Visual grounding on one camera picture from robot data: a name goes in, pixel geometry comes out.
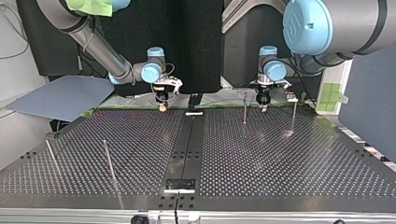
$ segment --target metal frame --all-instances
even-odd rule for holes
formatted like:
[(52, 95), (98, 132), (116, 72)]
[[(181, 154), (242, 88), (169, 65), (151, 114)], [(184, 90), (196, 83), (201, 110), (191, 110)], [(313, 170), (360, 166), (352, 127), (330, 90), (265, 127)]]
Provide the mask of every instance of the metal frame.
[[(134, 210), (76, 210), (76, 209), (0, 209), (0, 223), (130, 223), (133, 216), (157, 218), (157, 223), (173, 224), (173, 212)], [(183, 212), (177, 213), (181, 224), (211, 223), (315, 223), (329, 224), (337, 219), (346, 223), (395, 223), (394, 214), (364, 213), (227, 213)]]

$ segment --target metal plate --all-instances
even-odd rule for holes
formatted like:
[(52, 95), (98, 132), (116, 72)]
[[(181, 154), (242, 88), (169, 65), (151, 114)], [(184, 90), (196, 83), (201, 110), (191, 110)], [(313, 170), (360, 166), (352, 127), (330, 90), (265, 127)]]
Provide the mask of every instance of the metal plate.
[(0, 206), (173, 209), (159, 204), (183, 121), (183, 111), (95, 112), (51, 142), (57, 160), (42, 146), (2, 171)]
[(326, 119), (249, 109), (244, 125), (243, 114), (206, 110), (201, 152), (199, 140), (189, 149), (202, 162), (183, 175), (198, 180), (194, 210), (396, 212), (396, 174)]

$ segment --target black curtain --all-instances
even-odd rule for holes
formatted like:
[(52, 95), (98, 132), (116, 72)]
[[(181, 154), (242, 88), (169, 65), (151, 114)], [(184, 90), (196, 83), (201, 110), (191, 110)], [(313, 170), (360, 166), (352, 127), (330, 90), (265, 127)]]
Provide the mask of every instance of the black curtain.
[[(162, 47), (182, 93), (220, 89), (223, 61), (223, 0), (133, 0), (112, 18), (101, 18), (105, 37), (131, 63), (147, 59), (147, 49)], [(119, 95), (149, 92), (149, 85), (118, 86)]]

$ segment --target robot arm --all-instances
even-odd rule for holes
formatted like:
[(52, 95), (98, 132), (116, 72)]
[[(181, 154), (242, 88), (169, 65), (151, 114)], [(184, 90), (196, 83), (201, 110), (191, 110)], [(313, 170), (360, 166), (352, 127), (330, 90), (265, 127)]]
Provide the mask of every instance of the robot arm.
[(284, 37), (292, 59), (277, 58), (276, 47), (260, 49), (258, 103), (270, 103), (274, 84), (299, 72), (315, 75), (328, 67), (396, 43), (396, 1), (290, 0), (284, 13)]
[(109, 78), (114, 84), (135, 84), (137, 81), (146, 81), (154, 86), (175, 86), (174, 93), (178, 93), (183, 85), (177, 78), (166, 74), (163, 49), (151, 48), (148, 50), (146, 62), (131, 65), (106, 42), (101, 34), (94, 31), (88, 15), (69, 10), (65, 0), (37, 0), (37, 3), (56, 28), (73, 37), (108, 71)]

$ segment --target green cloth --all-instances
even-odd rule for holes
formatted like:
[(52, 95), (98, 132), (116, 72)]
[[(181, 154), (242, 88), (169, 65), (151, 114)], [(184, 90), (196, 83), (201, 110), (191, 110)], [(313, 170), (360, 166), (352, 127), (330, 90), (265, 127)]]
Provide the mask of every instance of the green cloth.
[(66, 2), (70, 10), (95, 16), (111, 17), (113, 15), (112, 0), (66, 0)]

